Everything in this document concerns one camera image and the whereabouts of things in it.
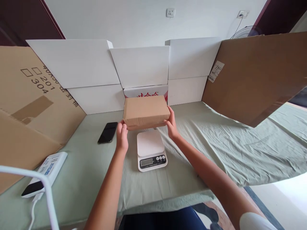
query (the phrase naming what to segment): dark pants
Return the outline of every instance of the dark pants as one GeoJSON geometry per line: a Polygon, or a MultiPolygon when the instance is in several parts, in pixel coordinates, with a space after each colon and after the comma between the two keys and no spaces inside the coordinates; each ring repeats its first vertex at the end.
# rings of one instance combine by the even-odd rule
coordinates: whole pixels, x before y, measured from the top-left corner
{"type": "Polygon", "coordinates": [[[206,230],[201,219],[192,207],[172,212],[153,212],[126,215],[121,222],[120,230],[170,230],[189,229],[206,230]]]}

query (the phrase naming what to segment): forearm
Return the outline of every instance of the forearm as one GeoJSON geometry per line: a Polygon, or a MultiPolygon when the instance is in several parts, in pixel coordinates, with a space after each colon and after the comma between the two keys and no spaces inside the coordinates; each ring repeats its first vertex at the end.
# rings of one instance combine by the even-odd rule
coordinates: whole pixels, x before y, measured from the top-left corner
{"type": "Polygon", "coordinates": [[[224,207],[234,227],[239,229],[239,221],[246,212],[258,213],[258,210],[242,194],[238,186],[217,165],[195,149],[184,138],[174,140],[200,178],[211,189],[224,207]]]}
{"type": "Polygon", "coordinates": [[[115,151],[85,230],[114,229],[125,154],[124,150],[115,151]]]}

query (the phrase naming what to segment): fan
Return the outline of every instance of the fan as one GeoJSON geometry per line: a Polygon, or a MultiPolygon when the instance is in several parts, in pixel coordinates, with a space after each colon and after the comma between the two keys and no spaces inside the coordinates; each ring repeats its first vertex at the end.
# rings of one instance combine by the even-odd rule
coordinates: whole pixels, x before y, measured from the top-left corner
{"type": "Polygon", "coordinates": [[[260,30],[255,26],[246,26],[243,29],[236,32],[230,39],[243,38],[260,35],[260,30]]]}

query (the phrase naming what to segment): white wall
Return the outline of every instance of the white wall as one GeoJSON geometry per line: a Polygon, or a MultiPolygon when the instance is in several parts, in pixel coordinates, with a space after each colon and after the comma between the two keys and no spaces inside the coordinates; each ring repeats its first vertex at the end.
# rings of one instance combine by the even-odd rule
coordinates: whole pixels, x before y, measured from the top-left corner
{"type": "Polygon", "coordinates": [[[108,39],[113,46],[164,45],[176,38],[230,38],[252,26],[266,0],[45,0],[67,39],[108,39]],[[167,18],[166,9],[175,8],[167,18]]]}

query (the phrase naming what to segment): electrical outlet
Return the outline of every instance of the electrical outlet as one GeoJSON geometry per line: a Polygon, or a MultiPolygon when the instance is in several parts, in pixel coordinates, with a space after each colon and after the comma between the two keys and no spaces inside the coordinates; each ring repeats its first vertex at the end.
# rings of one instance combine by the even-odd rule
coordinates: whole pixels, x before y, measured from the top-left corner
{"type": "Polygon", "coordinates": [[[243,18],[246,18],[249,14],[249,11],[239,11],[237,18],[242,18],[242,16],[240,16],[241,14],[243,14],[243,18]]]}
{"type": "Polygon", "coordinates": [[[166,9],[166,17],[173,18],[175,16],[175,8],[166,9]]]}

